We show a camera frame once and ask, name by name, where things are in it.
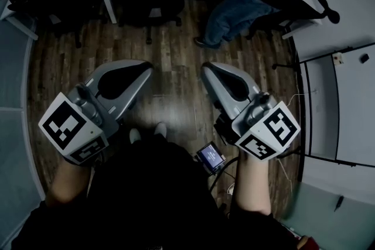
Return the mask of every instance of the blue jeans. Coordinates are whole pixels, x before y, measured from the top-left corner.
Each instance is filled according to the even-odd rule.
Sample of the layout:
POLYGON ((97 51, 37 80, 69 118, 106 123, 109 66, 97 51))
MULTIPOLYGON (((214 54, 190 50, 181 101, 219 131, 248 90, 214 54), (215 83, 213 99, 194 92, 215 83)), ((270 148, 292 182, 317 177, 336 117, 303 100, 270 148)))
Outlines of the blue jeans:
POLYGON ((203 41, 209 45, 219 44, 222 39, 231 41, 258 17, 278 11, 262 0, 225 0, 211 13, 203 41))

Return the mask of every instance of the small screen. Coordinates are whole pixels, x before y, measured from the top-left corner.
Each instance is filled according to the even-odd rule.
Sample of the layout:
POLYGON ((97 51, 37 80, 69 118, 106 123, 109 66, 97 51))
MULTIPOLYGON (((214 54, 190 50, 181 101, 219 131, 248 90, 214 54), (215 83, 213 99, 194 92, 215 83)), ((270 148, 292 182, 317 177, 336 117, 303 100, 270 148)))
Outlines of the small screen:
POLYGON ((216 168, 224 161, 212 144, 209 144, 200 151, 200 157, 211 166, 211 169, 216 168))

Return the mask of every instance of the white marker cube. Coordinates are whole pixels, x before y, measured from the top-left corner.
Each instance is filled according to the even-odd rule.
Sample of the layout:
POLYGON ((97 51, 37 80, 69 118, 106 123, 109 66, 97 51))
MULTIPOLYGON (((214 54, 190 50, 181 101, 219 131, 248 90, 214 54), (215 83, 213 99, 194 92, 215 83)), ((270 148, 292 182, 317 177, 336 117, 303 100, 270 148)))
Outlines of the white marker cube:
POLYGON ((269 160, 284 152, 300 130, 297 121, 281 101, 251 127, 236 145, 259 160, 269 160))
POLYGON ((53 100, 38 125, 53 146, 77 165, 108 146, 104 132, 63 93, 53 100))

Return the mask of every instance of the black shoe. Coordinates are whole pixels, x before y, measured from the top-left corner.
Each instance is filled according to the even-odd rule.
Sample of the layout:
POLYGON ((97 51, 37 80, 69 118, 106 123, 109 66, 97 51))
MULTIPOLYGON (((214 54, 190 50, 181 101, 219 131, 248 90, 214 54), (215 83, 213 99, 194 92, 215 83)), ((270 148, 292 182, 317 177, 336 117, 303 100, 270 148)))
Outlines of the black shoe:
POLYGON ((215 44, 215 45, 209 45, 209 44, 206 44, 201 37, 195 37, 194 43, 200 48, 209 48, 209 49, 215 49, 215 50, 220 48, 220 43, 215 44))

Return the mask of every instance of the shoe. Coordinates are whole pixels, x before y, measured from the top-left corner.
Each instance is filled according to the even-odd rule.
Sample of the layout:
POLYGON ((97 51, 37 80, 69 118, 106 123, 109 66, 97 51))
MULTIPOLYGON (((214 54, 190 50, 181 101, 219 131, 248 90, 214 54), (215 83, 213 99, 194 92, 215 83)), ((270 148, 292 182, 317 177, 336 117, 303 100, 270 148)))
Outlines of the shoe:
POLYGON ((215 45, 209 45, 209 44, 206 44, 201 37, 195 37, 194 43, 200 48, 209 48, 209 49, 215 49, 215 50, 220 48, 220 43, 215 44, 215 45))
POLYGON ((155 127, 154 135, 162 135, 164 138, 166 138, 166 125, 164 122, 160 122, 155 127))
POLYGON ((141 141, 141 134, 136 128, 132 128, 129 132, 130 144, 135 143, 136 141, 141 141))

